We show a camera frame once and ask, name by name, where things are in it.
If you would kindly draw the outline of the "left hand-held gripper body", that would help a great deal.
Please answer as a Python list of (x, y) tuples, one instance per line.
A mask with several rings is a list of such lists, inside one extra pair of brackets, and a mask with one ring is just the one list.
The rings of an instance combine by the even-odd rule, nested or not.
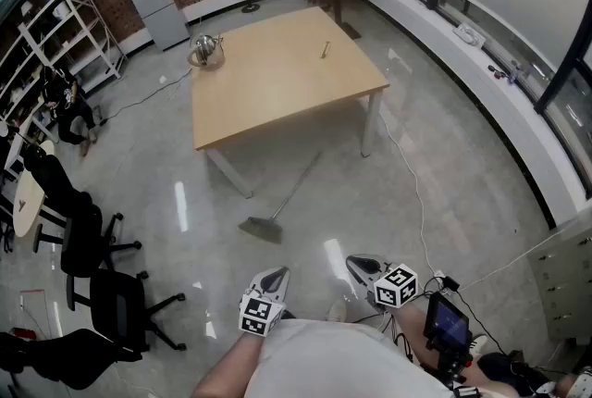
[(286, 309), (290, 281), (287, 267), (275, 267), (256, 274), (240, 300), (239, 330), (267, 336)]

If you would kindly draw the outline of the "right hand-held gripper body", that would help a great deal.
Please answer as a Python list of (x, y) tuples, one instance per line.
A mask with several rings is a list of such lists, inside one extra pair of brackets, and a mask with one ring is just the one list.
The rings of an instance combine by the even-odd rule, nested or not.
[(374, 309), (399, 309), (417, 295), (417, 274), (404, 264), (395, 266), (379, 255), (349, 255), (346, 267)]

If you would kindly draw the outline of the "grey broom with metal handle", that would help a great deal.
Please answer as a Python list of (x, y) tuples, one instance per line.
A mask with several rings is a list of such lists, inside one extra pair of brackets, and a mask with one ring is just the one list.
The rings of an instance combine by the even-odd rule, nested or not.
[(319, 151), (306, 169), (302, 172), (294, 186), (291, 188), (287, 196), (282, 200), (281, 204), (275, 210), (275, 212), (269, 218), (259, 217), (247, 217), (240, 225), (239, 229), (245, 233), (252, 235), (253, 237), (269, 242), (269, 243), (281, 243), (282, 240), (282, 227), (278, 224), (277, 218), (279, 214), (284, 210), (292, 196), (300, 188), (306, 177), (310, 174), (311, 170), (315, 167), (323, 152)]

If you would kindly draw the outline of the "person's right forearm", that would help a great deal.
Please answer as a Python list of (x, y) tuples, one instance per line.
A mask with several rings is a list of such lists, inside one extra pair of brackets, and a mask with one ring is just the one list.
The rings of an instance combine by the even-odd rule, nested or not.
[(390, 311), (420, 364), (437, 368), (439, 352), (426, 347), (427, 338), (424, 335), (426, 313), (414, 304), (407, 304), (401, 308), (391, 308)]

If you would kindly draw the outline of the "person's left forearm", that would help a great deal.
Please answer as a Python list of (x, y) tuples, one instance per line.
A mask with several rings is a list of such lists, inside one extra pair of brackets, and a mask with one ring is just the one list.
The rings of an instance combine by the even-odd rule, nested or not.
[(265, 338), (243, 333), (195, 387), (191, 398), (243, 398)]

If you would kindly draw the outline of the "black monitor screen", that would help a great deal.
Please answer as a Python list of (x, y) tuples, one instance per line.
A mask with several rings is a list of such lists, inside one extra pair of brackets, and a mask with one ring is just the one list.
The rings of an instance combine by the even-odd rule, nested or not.
[(440, 292), (430, 295), (424, 328), (425, 347), (438, 352), (438, 363), (435, 366), (422, 363), (421, 367), (450, 390), (455, 384), (466, 381), (461, 373), (473, 362), (470, 354), (473, 335), (468, 324), (468, 317)]

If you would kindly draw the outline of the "person's beige right shoe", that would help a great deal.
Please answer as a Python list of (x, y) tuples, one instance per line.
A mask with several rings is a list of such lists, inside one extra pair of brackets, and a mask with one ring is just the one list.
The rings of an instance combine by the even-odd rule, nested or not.
[(337, 299), (329, 308), (327, 321), (345, 323), (347, 319), (347, 304), (343, 299)]

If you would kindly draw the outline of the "person's white shirt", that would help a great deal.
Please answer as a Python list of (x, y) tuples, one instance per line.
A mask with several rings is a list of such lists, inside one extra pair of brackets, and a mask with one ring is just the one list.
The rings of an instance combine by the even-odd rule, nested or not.
[(265, 338), (244, 398), (453, 398), (378, 330), (286, 319)]

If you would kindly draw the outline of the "grey filing cabinet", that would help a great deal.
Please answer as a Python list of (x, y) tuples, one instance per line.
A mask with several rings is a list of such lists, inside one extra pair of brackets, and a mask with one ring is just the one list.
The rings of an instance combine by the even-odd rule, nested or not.
[(592, 336), (592, 212), (559, 226), (527, 259), (554, 341)]

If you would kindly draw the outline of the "large wooden table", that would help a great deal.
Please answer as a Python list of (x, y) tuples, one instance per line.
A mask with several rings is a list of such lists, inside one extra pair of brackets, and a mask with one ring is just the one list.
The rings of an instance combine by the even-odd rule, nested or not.
[[(370, 156), (389, 83), (320, 8), (258, 21), (223, 38), (225, 64), (215, 70), (192, 69), (193, 145), (206, 152), (244, 198), (253, 192), (220, 147), (284, 118), (366, 96), (361, 154)], [(330, 48), (322, 59), (326, 41)]]

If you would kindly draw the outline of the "white windowsill power strip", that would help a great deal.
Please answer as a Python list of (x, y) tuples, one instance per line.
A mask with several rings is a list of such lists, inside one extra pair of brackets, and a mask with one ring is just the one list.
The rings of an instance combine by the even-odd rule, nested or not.
[(464, 43), (472, 47), (481, 48), (486, 41), (486, 38), (481, 33), (466, 23), (462, 23), (454, 28), (453, 33)]

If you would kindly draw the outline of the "silver metal kettle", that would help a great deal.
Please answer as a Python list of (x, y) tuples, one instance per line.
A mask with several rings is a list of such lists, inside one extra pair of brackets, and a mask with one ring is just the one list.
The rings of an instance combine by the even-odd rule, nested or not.
[(203, 70), (215, 70), (222, 67), (226, 62), (223, 41), (224, 38), (221, 34), (216, 37), (198, 36), (187, 57), (189, 65)]

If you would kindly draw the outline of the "grey white refrigerator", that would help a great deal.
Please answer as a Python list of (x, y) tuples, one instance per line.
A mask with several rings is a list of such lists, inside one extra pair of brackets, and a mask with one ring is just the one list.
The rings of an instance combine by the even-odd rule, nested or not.
[(190, 39), (187, 20), (177, 0), (131, 0), (145, 29), (160, 50)]

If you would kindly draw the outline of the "white metal shelf rack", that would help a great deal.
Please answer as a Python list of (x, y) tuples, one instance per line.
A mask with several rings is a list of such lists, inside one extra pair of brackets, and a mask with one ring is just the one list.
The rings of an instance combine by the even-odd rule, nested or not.
[(51, 123), (43, 107), (44, 66), (67, 68), (85, 93), (119, 79), (127, 57), (94, 0), (48, 0), (0, 43), (0, 119)]

